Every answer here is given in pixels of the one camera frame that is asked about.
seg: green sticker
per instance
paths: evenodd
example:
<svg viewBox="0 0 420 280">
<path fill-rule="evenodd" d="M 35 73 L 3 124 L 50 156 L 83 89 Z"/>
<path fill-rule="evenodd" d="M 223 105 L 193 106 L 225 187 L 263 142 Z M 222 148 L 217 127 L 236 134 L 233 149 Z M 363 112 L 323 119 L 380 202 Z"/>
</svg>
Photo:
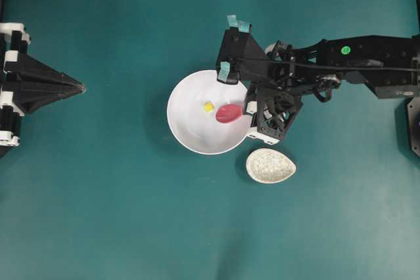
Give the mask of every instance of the green sticker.
<svg viewBox="0 0 420 280">
<path fill-rule="evenodd" d="M 352 49 L 350 48 L 350 46 L 343 46 L 341 48 L 341 54 L 343 54 L 343 55 L 348 55 L 348 54 L 350 54 L 351 51 L 352 51 Z"/>
</svg>

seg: cable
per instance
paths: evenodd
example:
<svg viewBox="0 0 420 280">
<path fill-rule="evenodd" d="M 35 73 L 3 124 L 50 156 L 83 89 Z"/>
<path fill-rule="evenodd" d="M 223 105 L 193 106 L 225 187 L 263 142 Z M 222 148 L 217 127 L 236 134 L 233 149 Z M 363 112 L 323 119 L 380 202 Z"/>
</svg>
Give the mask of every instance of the cable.
<svg viewBox="0 0 420 280">
<path fill-rule="evenodd" d="M 311 64 L 302 64 L 299 62 L 282 62 L 279 60 L 263 60 L 263 59 L 246 59 L 246 58 L 236 58 L 238 60 L 243 61 L 255 61 L 255 62 L 268 62 L 270 64 L 279 64 L 279 65 L 295 65 L 298 67 L 304 68 L 312 68 L 312 69 L 321 69 L 321 70 L 343 70 L 343 71 L 354 71 L 354 70 L 364 70 L 364 71 L 414 71 L 420 72 L 420 69 L 413 69 L 413 68 L 390 68 L 390 67 L 340 67 L 340 66 L 319 66 L 319 65 L 311 65 Z"/>
</svg>

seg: teal table surface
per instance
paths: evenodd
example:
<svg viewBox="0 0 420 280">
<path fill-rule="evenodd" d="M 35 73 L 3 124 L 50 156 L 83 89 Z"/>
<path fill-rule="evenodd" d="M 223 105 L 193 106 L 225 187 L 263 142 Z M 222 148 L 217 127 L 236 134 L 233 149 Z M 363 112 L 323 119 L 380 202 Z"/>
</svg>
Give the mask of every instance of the teal table surface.
<svg viewBox="0 0 420 280">
<path fill-rule="evenodd" d="M 226 15 L 265 47 L 419 33 L 415 0 L 7 0 L 29 54 L 87 92 L 25 118 L 0 160 L 0 279 L 420 279 L 420 159 L 403 100 L 343 83 L 305 97 L 298 166 L 253 182 L 246 140 L 216 156 L 166 121 L 176 83 L 214 68 Z"/>
</svg>

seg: small yellow block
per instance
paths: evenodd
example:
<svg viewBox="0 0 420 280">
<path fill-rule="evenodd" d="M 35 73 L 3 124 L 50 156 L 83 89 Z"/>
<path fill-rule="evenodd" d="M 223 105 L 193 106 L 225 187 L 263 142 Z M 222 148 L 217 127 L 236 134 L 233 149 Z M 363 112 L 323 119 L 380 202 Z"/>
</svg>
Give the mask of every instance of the small yellow block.
<svg viewBox="0 0 420 280">
<path fill-rule="evenodd" d="M 214 109 L 215 109 L 215 106 L 213 105 L 213 103 L 211 103 L 211 102 L 206 102 L 206 103 L 204 104 L 204 110 L 205 110 L 207 113 L 212 112 Z"/>
</svg>

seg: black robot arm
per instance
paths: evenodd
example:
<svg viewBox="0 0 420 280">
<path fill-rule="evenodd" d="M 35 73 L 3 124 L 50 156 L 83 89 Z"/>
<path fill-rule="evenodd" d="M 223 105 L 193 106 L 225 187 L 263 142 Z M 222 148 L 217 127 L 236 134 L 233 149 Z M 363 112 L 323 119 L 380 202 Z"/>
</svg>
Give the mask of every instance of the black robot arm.
<svg viewBox="0 0 420 280">
<path fill-rule="evenodd" d="M 303 49 L 277 41 L 263 50 L 250 33 L 230 28 L 216 67 L 222 83 L 250 81 L 243 106 L 253 116 L 248 136 L 275 144 L 302 108 L 302 96 L 328 102 L 342 81 L 364 84 L 378 98 L 419 96 L 419 61 L 419 36 L 322 40 Z"/>
</svg>

